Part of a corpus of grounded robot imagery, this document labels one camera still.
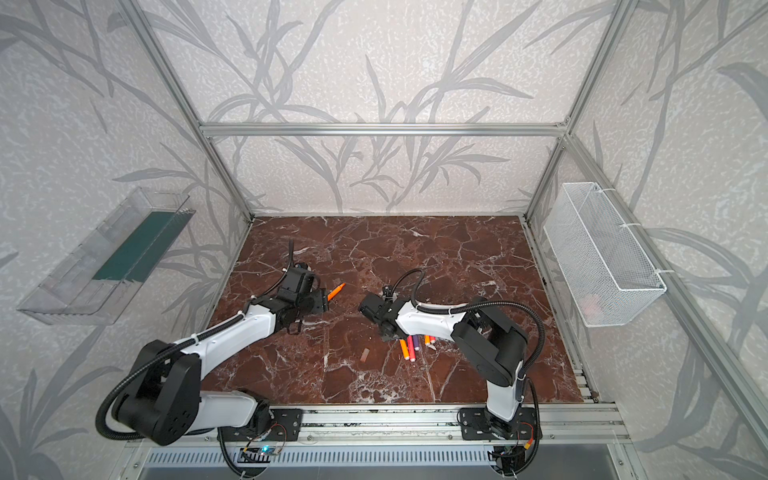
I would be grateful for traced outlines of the pink marker group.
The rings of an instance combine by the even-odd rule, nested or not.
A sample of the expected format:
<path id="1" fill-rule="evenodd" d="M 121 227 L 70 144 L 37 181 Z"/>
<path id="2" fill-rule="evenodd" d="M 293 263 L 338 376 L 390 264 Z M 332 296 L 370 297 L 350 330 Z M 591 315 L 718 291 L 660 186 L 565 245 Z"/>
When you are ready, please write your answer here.
<path id="1" fill-rule="evenodd" d="M 415 341 L 414 337 L 413 336 L 409 336 L 407 338 L 407 340 L 406 340 L 406 343 L 407 343 L 409 360 L 411 362 L 415 362 L 416 361 L 416 351 L 417 351 L 417 349 L 416 349 L 416 341 Z"/>

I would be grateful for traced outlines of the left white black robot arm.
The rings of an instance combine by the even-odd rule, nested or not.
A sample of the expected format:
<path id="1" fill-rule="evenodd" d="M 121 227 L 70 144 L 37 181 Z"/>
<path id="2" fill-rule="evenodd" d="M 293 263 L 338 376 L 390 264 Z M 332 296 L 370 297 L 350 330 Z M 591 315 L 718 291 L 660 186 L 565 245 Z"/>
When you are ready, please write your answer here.
<path id="1" fill-rule="evenodd" d="M 219 428 L 265 432 L 269 404 L 245 391 L 212 392 L 205 377 L 246 347 L 329 306 L 325 289 L 305 263 L 290 265 L 266 294 L 232 318 L 174 343 L 155 340 L 139 352 L 130 373 L 100 405 L 95 426 L 111 440 L 146 438 L 166 446 L 185 435 Z"/>

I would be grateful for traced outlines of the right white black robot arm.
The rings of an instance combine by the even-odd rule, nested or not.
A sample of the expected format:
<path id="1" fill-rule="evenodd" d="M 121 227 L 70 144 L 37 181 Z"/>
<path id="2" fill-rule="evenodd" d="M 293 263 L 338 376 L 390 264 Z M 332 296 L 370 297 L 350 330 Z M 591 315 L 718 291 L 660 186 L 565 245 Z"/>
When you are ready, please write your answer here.
<path id="1" fill-rule="evenodd" d="M 482 297 L 435 305 L 368 293 L 358 310 L 385 340 L 421 335 L 453 342 L 487 383 L 488 416 L 510 423 L 524 398 L 528 336 L 501 307 Z"/>

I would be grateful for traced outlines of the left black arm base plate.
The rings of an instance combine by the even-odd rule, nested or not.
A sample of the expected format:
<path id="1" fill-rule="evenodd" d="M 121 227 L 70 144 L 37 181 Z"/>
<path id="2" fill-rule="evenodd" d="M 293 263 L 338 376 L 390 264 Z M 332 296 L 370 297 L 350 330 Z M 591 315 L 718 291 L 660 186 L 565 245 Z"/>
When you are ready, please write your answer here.
<path id="1" fill-rule="evenodd" d="M 257 413 L 256 419 L 244 427 L 222 427 L 219 434 L 225 442 L 296 442 L 303 416 L 304 411 L 299 408 L 271 409 L 269 414 Z"/>

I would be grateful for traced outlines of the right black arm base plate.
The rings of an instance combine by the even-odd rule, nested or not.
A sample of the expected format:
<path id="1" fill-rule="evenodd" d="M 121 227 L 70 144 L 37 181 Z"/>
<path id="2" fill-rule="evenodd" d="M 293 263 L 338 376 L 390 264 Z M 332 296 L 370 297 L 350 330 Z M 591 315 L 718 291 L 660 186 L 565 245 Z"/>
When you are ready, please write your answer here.
<path id="1" fill-rule="evenodd" d="M 542 432 L 534 407 L 520 407 L 509 421 L 491 415 L 483 408 L 461 408 L 457 413 L 463 440 L 539 440 Z"/>

